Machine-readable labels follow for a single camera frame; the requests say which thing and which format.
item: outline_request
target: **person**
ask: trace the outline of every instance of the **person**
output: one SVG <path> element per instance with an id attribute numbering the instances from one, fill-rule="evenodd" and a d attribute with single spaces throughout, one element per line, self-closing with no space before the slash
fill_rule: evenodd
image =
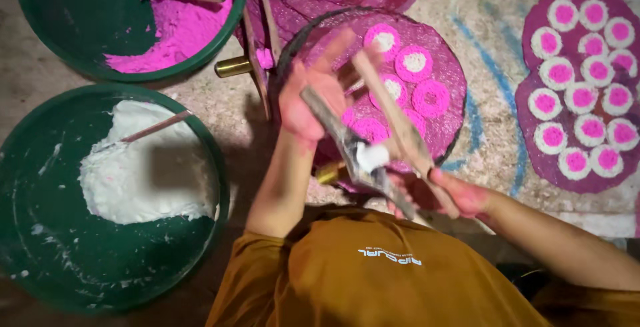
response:
<path id="1" fill-rule="evenodd" d="M 531 304 L 455 238 L 391 214 L 332 211 L 298 241 L 323 127 L 299 93 L 311 85 L 338 115 L 347 108 L 332 61 L 354 41 L 342 31 L 309 69 L 292 63 L 279 97 L 282 126 L 206 326 L 638 326 L 640 264 L 580 228 L 433 169 L 463 217 L 482 219 L 562 279 Z M 402 184 L 434 207 L 418 178 Z"/>

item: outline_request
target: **concrete floor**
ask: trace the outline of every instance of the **concrete floor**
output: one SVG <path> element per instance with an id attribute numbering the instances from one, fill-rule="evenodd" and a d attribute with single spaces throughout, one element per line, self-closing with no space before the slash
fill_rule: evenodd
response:
<path id="1" fill-rule="evenodd" d="M 456 173 L 462 178 L 510 192 L 518 168 L 516 123 L 495 76 L 481 58 L 488 53 L 503 71 L 512 91 L 528 71 L 518 56 L 524 17 L 537 0 L 418 0 L 407 12 L 432 25 L 460 59 L 469 93 L 477 102 L 484 133 L 478 150 L 468 153 L 470 128 L 465 121 L 451 159 L 464 159 Z M 640 12 L 640 0 L 625 0 Z M 468 28 L 473 37 L 464 33 Z M 0 0 L 0 141 L 27 113 L 45 100 L 92 81 L 69 69 L 34 35 L 17 0 Z M 242 54 L 234 37 L 218 59 Z M 181 102 L 203 120 L 225 153 L 232 188 L 232 214 L 224 242 L 188 282 L 148 307 L 126 316 L 85 317 L 63 314 L 43 306 L 7 278 L 0 278 L 0 324 L 25 326 L 201 326 L 220 284 L 231 242 L 242 232 L 251 200 L 266 170 L 274 133 L 265 121 L 257 92 L 248 75 L 219 79 L 213 63 L 178 82 L 150 87 Z M 599 195 L 577 195 L 541 180 L 530 162 L 516 197 L 551 215 L 562 217 L 591 232 L 608 237 L 635 233 L 635 201 L 640 175 Z M 340 190 L 315 182 L 308 190 L 314 205 L 347 203 Z M 373 207 L 381 208 L 373 202 Z M 450 223 L 435 217 L 438 227 L 450 233 L 469 232 L 472 224 Z M 492 262 L 526 260 L 491 236 L 464 238 Z"/>

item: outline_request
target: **brown shirt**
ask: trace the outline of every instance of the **brown shirt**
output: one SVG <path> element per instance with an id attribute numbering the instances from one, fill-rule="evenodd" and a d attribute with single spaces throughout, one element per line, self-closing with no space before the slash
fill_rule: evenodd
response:
<path id="1" fill-rule="evenodd" d="M 299 242 L 236 240 L 206 326 L 640 326 L 640 294 L 563 285 L 534 303 L 466 244 L 380 212 Z"/>

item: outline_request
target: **green bucket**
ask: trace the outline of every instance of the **green bucket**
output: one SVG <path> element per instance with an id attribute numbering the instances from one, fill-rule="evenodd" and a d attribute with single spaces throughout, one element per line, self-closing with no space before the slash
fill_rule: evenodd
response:
<path id="1" fill-rule="evenodd" d="M 156 42 L 149 0 L 19 0 L 38 38 L 71 67 L 95 78 L 122 82 L 158 80 L 203 66 L 222 49 L 246 0 L 234 0 L 227 21 L 213 41 L 191 58 L 148 73 L 121 73 L 108 67 L 103 53 L 140 55 Z M 131 27 L 131 32 L 123 33 Z"/>
<path id="2" fill-rule="evenodd" d="M 173 217 L 117 225 L 89 213 L 77 181 L 80 161 L 107 136 L 108 112 L 123 100 L 185 110 L 142 87 L 84 86 L 37 107 L 0 148 L 0 266 L 34 297 L 72 312 L 128 310 L 171 289 L 216 244 L 227 221 L 223 155 L 196 116 L 185 122 L 217 176 L 217 221 Z"/>

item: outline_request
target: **purple mat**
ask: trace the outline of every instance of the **purple mat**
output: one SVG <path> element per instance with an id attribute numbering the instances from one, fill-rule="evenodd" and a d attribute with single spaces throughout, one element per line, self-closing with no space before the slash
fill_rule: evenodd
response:
<path id="1" fill-rule="evenodd" d="M 568 191 L 577 193 L 598 193 L 619 185 L 622 181 L 624 181 L 624 179 L 635 172 L 638 160 L 640 160 L 640 144 L 636 145 L 631 150 L 619 152 L 620 157 L 622 158 L 622 161 L 624 163 L 624 168 L 615 177 L 605 178 L 596 174 L 596 172 L 594 171 L 590 171 L 586 177 L 579 180 L 570 180 L 565 177 L 562 172 L 560 172 L 560 169 L 558 167 L 558 155 L 546 155 L 540 152 L 540 150 L 538 149 L 534 139 L 534 131 L 536 127 L 544 121 L 536 119 L 532 115 L 531 111 L 529 110 L 527 101 L 529 95 L 534 90 L 539 88 L 547 88 L 547 86 L 543 83 L 538 75 L 538 70 L 544 60 L 538 58 L 533 52 L 531 47 L 531 39 L 535 31 L 540 27 L 551 27 L 551 23 L 548 20 L 547 13 L 549 7 L 554 1 L 556 0 L 540 0 L 535 6 L 533 6 L 531 12 L 525 19 L 524 31 L 522 36 L 522 46 L 524 51 L 525 63 L 529 67 L 529 69 L 532 70 L 532 73 L 518 86 L 518 90 L 515 94 L 515 100 L 518 108 L 518 121 L 520 122 L 520 127 L 524 134 L 527 149 L 529 151 L 529 156 L 531 158 L 531 163 L 535 172 L 540 177 Z M 580 12 L 581 4 L 587 0 L 569 1 L 571 1 L 577 8 L 578 12 Z M 636 34 L 640 33 L 640 20 L 631 11 L 631 9 L 629 9 L 627 4 L 624 3 L 623 0 L 599 1 L 606 4 L 608 8 L 609 20 L 615 17 L 623 17 L 631 23 L 633 29 L 635 29 L 636 31 Z M 578 52 L 580 38 L 589 33 L 597 33 L 604 37 L 605 29 L 606 28 L 600 28 L 596 31 L 588 30 L 587 28 L 585 28 L 581 21 L 578 21 L 575 28 L 569 30 L 568 32 L 557 31 L 562 39 L 563 44 L 563 47 L 557 54 L 557 56 L 564 57 L 571 62 L 571 65 L 573 66 L 573 70 L 575 72 L 576 82 L 584 81 L 584 77 L 582 76 L 580 67 L 582 65 L 582 62 L 588 57 L 587 54 Z M 609 49 L 612 52 L 615 50 L 615 48 L 613 48 L 612 46 L 610 46 Z M 626 47 L 626 49 L 628 49 L 634 56 L 640 56 L 640 42 L 638 41 L 637 36 L 635 40 L 628 47 Z M 622 116 L 609 115 L 608 113 L 604 112 L 602 107 L 604 91 L 607 88 L 605 86 L 604 88 L 597 88 L 598 101 L 594 110 L 590 111 L 590 113 L 601 117 L 604 120 L 605 124 L 608 124 L 614 118 L 620 117 L 629 120 L 637 128 L 640 125 L 640 105 L 638 105 L 637 102 L 636 86 L 640 81 L 640 77 L 630 77 L 627 70 L 620 67 L 620 65 L 613 64 L 613 67 L 615 70 L 615 76 L 613 77 L 612 83 L 619 83 L 626 86 L 631 92 L 634 102 L 631 108 L 629 108 L 629 110 Z M 549 122 L 558 122 L 562 124 L 564 131 L 568 135 L 568 143 L 566 145 L 567 148 L 578 147 L 582 151 L 585 151 L 587 153 L 590 152 L 593 148 L 581 144 L 575 136 L 573 125 L 578 115 L 572 113 L 567 109 L 567 106 L 564 102 L 565 91 L 555 92 L 561 101 L 562 111 L 556 117 L 550 119 Z"/>
<path id="2" fill-rule="evenodd" d="M 437 157 L 443 156 L 448 147 L 454 142 L 457 131 L 462 126 L 464 101 L 467 93 L 467 81 L 464 73 L 460 67 L 460 63 L 449 49 L 449 46 L 432 27 L 414 22 L 400 14 L 362 12 L 356 13 L 355 15 L 352 14 L 352 19 L 350 20 L 345 19 L 346 16 L 340 16 L 337 20 L 341 23 L 328 21 L 326 24 L 320 26 L 320 28 L 316 28 L 314 30 L 315 36 L 309 37 L 305 47 L 300 51 L 298 56 L 303 58 L 306 64 L 311 64 L 322 54 L 326 45 L 340 29 L 348 26 L 355 31 L 358 39 L 356 43 L 348 49 L 347 53 L 336 61 L 334 68 L 338 68 L 362 48 L 364 35 L 366 35 L 368 29 L 379 23 L 386 23 L 398 31 L 402 47 L 418 45 L 427 49 L 433 59 L 433 70 L 427 76 L 426 80 L 434 80 L 445 86 L 449 92 L 449 105 L 441 115 L 434 118 L 416 112 L 412 103 L 412 97 L 418 84 L 404 81 L 406 99 L 404 100 L 402 108 L 409 111 L 406 113 L 414 123 L 418 124 L 418 130 L 424 131 L 424 140 L 433 158 L 436 159 Z M 394 61 L 384 63 L 379 69 L 379 72 L 380 74 L 388 73 L 397 76 Z M 351 112 L 347 112 L 347 114 L 350 113 L 353 113 L 353 117 L 349 119 L 350 123 L 348 123 L 348 125 L 356 132 L 363 131 L 362 125 L 380 124 L 384 126 L 387 133 L 389 133 L 388 123 L 384 114 L 373 105 L 368 93 L 362 94 L 354 102 L 351 107 Z M 339 159 L 341 159 L 340 154 L 331 139 L 325 138 L 319 143 L 315 160 L 316 166 Z M 410 168 L 402 162 L 394 162 L 391 165 L 391 169 L 400 172 L 410 171 Z M 350 185 L 342 184 L 342 186 L 353 191 Z"/>

